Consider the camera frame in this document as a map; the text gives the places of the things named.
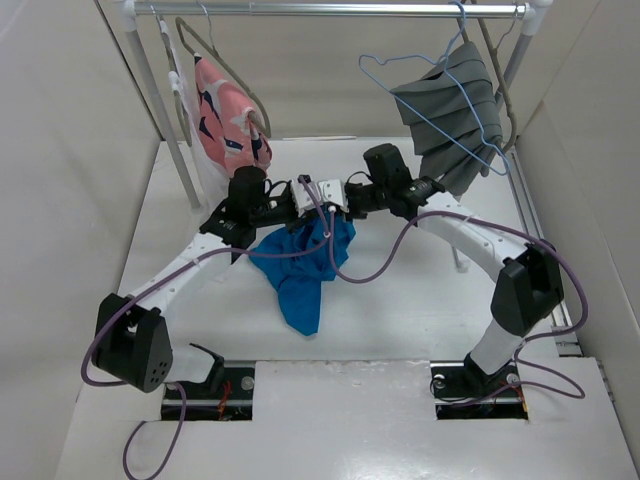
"white table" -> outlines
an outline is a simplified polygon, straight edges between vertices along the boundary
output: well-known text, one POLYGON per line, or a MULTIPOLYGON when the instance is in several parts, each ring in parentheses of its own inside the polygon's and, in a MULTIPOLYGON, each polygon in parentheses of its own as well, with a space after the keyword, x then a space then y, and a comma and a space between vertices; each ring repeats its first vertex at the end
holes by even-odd
MULTIPOLYGON (((389 140, 417 172, 410 140, 389 140)), ((367 148, 384 141, 273 142, 270 176, 346 178, 365 167, 367 148)), ((463 203, 484 218, 520 226, 505 178, 478 180, 463 203)), ((120 293, 158 272, 201 221, 189 214, 163 145, 120 293)), ((372 272, 402 225, 382 212, 357 222, 344 271, 372 272)), ((275 292, 242 258, 178 309, 171 335, 227 359, 271 360, 257 364, 254 419, 189 423, 160 478, 635 478, 595 362, 557 358, 552 340, 531 345, 524 357, 573 376, 586 400, 527 389, 529 422, 435 420, 426 360, 464 357, 488 325, 492 293, 479 268, 458 273, 449 245, 416 229, 377 281, 323 285, 320 331, 309 339, 286 325, 275 292)), ((537 331, 548 328, 541 322, 537 331)), ((567 388, 537 371, 521 374, 567 388)), ((83 387, 56 478, 124 478, 124 442, 138 421, 159 418, 160 400, 159 391, 83 387)), ((142 429, 130 454, 134 473, 155 470, 174 428, 174 422, 154 422, 142 429)))

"white wall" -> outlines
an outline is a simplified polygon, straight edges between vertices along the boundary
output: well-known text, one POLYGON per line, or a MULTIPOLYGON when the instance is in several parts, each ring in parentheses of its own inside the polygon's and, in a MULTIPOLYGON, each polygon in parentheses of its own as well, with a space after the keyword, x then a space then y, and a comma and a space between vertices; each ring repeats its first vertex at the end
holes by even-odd
POLYGON ((0 2, 0 465, 53 478, 158 138, 93 2, 0 2))
MULTIPOLYGON (((132 70, 137 72, 111 1, 99 2, 132 70)), ((401 3, 430 2, 403 0, 401 3)), ((446 0, 432 0, 431 3, 446 3, 446 0)), ((511 0, 483 0, 481 3, 509 4, 511 0)), ((554 3, 512 86, 520 125, 527 123, 597 3, 598 0, 556 0, 554 3)), ((208 38, 204 16, 185 19, 203 38, 208 38)), ((166 17, 166 20, 174 29, 175 17, 166 17)), ((408 128, 402 125, 395 102, 360 71, 358 56, 369 53, 388 58, 421 53, 437 58, 458 28, 453 19, 213 17, 212 21, 218 51, 262 99, 276 138, 335 134, 408 136, 408 128)), ((497 42, 511 21, 489 21, 488 24, 497 42)), ((176 131, 179 131, 166 80, 168 64, 158 26, 152 16, 140 17, 138 25, 165 104, 174 118, 176 131)), ((518 24, 500 49, 503 66, 513 49, 519 27, 518 24)), ((486 49, 476 22, 469 22, 469 34, 484 54, 486 49)), ((179 51, 183 64, 193 65, 181 45, 179 51)), ((484 58, 492 71, 488 55, 484 54, 484 58)), ((423 61, 412 60, 371 70, 380 74, 388 85, 396 86, 418 79, 429 68, 430 65, 423 61)), ((505 137, 509 131, 505 124, 505 137)))
POLYGON ((600 3, 518 142, 545 233, 587 288, 580 340, 604 363, 637 466, 639 21, 637 0, 600 3))

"pink garment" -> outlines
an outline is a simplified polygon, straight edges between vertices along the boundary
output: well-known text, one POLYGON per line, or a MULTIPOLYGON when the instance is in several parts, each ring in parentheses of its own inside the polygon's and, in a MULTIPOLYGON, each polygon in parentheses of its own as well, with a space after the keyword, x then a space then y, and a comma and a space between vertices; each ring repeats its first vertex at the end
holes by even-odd
POLYGON ((200 106, 198 136, 211 160, 233 177, 239 167, 266 170, 272 152, 264 135, 249 119, 251 100, 207 59, 197 56, 196 87, 200 106))

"metal pole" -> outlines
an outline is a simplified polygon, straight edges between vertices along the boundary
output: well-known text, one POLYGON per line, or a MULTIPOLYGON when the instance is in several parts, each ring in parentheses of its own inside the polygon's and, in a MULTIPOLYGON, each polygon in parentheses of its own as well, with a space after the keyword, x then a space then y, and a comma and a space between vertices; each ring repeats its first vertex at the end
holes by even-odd
MULTIPOLYGON (((203 15, 203 7, 212 15, 271 16, 352 16, 461 18, 457 5, 367 4, 367 3, 202 3, 154 2, 158 15, 203 15)), ((465 5, 467 18, 524 19, 529 4, 465 5)), ((135 3, 136 15, 153 15, 148 2, 135 3)))
MULTIPOLYGON (((513 48, 513 52, 511 52, 511 57, 509 58, 509 63, 507 63, 507 68, 504 70, 504 80, 507 83, 507 87, 511 87, 511 83, 522 64, 522 59, 524 58, 525 53, 527 53, 527 49, 529 48, 529 44, 531 43, 531 39, 533 36, 531 35, 523 35, 522 33, 518 37, 518 42, 516 46, 513 48)), ((498 110, 502 108, 502 104, 504 103, 504 98, 500 90, 496 92, 496 104, 498 105, 498 110)))
POLYGON ((180 176, 182 186, 187 192, 187 197, 189 198, 191 208, 197 210, 201 206, 200 200, 198 200, 198 195, 196 194, 196 190, 193 187, 193 182, 191 181, 189 170, 187 169, 187 165, 184 162, 184 157, 182 156, 182 152, 180 151, 180 147, 178 146, 178 141, 176 140, 175 133, 173 132, 173 128, 171 127, 169 115, 167 114, 167 110, 164 108, 164 102, 162 101, 162 97, 160 96, 160 92, 158 91, 158 85, 156 84, 153 73, 151 72, 151 66, 149 65, 149 60, 147 59, 144 47, 142 46, 142 42, 140 41, 140 35, 138 35, 137 30, 126 31, 125 34, 127 36, 127 40, 129 41, 129 45, 131 46, 133 56, 138 63, 138 67, 140 68, 140 76, 142 77, 144 86, 146 87, 147 93, 149 94, 149 100, 151 100, 151 105, 153 106, 153 110, 155 111, 156 117, 158 119, 160 130, 164 135, 164 139, 167 141, 167 145, 169 146, 169 151, 171 152, 173 163, 178 170, 178 175, 180 176))

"gray cloth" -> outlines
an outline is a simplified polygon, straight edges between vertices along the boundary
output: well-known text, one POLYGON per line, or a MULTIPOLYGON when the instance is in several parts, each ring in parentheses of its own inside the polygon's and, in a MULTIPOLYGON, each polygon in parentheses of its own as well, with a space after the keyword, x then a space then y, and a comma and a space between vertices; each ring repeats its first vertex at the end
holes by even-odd
MULTIPOLYGON (((464 87, 484 128, 487 143, 500 146, 502 127, 491 77, 475 44, 468 42, 449 56, 447 71, 464 87)), ((444 62, 420 80, 392 91, 461 145, 490 163, 495 150, 482 143, 482 133, 460 88, 444 75, 444 62)), ((422 155, 421 176, 438 179, 453 195, 467 191, 478 173, 488 168, 435 130, 396 99, 402 123, 409 126, 416 155, 422 155)))

